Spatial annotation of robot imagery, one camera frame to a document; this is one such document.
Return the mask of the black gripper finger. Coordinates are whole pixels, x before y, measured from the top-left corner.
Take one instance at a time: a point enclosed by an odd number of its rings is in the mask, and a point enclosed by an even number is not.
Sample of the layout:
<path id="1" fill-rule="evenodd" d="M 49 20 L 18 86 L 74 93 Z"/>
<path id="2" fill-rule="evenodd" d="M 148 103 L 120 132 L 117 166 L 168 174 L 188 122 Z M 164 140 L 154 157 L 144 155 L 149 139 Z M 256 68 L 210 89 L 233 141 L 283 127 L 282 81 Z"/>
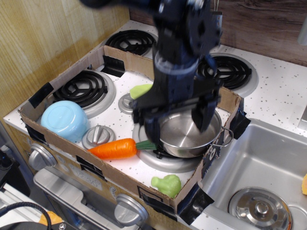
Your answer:
<path id="1" fill-rule="evenodd" d="M 155 145 L 160 142 L 160 125 L 158 118 L 146 118 L 144 128 L 148 139 Z"/>
<path id="2" fill-rule="evenodd" d="M 199 131 L 208 129 L 212 117 L 215 113 L 219 98 L 200 97 L 196 107 L 191 110 L 192 120 Z"/>

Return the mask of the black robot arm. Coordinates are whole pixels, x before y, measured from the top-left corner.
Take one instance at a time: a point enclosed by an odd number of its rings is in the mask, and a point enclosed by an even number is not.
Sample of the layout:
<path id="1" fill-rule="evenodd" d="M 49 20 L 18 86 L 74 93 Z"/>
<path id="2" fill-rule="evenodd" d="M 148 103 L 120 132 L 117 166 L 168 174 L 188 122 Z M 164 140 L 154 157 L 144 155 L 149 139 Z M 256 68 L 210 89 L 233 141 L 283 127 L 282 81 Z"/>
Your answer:
<path id="1" fill-rule="evenodd" d="M 220 43 L 221 30 L 208 0 L 121 0 L 121 5 L 152 15 L 158 31 L 153 48 L 154 82 L 132 105 L 133 120 L 144 126 L 151 142 L 160 141 L 160 121 L 189 111 L 200 132 L 205 131 L 220 101 L 220 80 L 200 77 L 198 64 Z"/>

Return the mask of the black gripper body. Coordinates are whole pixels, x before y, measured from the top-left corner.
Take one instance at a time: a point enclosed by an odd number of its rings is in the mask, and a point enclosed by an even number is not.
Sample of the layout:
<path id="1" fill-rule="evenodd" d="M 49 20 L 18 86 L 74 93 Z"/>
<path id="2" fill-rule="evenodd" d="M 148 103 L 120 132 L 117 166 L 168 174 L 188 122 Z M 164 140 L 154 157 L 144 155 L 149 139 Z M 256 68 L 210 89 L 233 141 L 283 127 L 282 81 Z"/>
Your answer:
<path id="1" fill-rule="evenodd" d="M 142 125 L 146 118 L 192 110 L 200 97 L 219 98 L 222 85 L 220 79 L 201 77 L 195 70 L 188 74 L 181 70 L 178 74 L 166 74 L 155 69 L 152 88 L 134 101 L 133 122 Z"/>

